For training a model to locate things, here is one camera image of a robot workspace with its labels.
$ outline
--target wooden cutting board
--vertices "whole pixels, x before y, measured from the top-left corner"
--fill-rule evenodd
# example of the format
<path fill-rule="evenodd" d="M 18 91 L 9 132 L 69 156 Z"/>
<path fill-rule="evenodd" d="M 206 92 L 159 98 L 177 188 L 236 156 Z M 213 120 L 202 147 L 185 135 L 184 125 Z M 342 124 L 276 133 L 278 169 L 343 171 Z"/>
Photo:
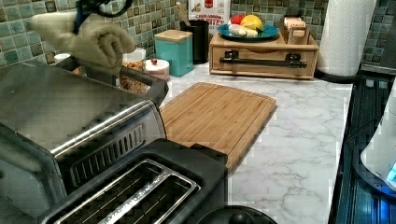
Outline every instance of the wooden cutting board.
<path fill-rule="evenodd" d="M 276 100 L 250 91 L 196 83 L 161 108 L 169 140 L 228 155 L 233 172 L 271 117 Z"/>

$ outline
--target lemon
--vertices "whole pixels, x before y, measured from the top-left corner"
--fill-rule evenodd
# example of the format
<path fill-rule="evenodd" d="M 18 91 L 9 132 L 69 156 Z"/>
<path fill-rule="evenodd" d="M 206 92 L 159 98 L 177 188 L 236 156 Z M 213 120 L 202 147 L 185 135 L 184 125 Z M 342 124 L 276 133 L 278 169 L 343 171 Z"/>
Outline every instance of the lemon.
<path fill-rule="evenodd" d="M 246 27 L 250 30 L 262 31 L 262 20 L 255 15 L 248 15 L 241 21 L 241 26 Z"/>

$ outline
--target oven mitt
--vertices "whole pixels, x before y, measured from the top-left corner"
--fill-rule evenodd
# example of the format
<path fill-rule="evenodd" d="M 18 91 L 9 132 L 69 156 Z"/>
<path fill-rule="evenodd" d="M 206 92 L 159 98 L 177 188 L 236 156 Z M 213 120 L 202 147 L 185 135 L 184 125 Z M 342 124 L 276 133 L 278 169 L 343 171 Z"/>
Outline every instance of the oven mitt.
<path fill-rule="evenodd" d="M 134 39 L 104 17 L 91 14 L 74 34 L 77 12 L 55 12 L 33 16 L 32 28 L 43 40 L 68 52 L 82 65 L 117 76 L 122 55 L 135 50 Z"/>

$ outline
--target teal canister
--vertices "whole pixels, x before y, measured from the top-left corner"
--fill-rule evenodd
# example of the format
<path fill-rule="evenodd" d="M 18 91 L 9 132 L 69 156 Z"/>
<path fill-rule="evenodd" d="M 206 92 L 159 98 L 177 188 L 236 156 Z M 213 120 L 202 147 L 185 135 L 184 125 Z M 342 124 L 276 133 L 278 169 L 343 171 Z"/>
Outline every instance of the teal canister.
<path fill-rule="evenodd" d="M 192 71 L 192 33 L 167 30 L 154 36 L 156 57 L 170 65 L 170 76 L 182 77 Z"/>

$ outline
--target apple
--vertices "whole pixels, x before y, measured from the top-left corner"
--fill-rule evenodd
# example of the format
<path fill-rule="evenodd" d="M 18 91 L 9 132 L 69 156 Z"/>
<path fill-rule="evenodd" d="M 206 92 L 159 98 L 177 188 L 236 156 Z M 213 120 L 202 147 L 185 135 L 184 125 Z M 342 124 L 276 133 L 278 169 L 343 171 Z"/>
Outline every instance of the apple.
<path fill-rule="evenodd" d="M 245 15 L 235 15 L 230 18 L 230 24 L 237 24 L 240 25 L 242 19 L 245 18 Z"/>

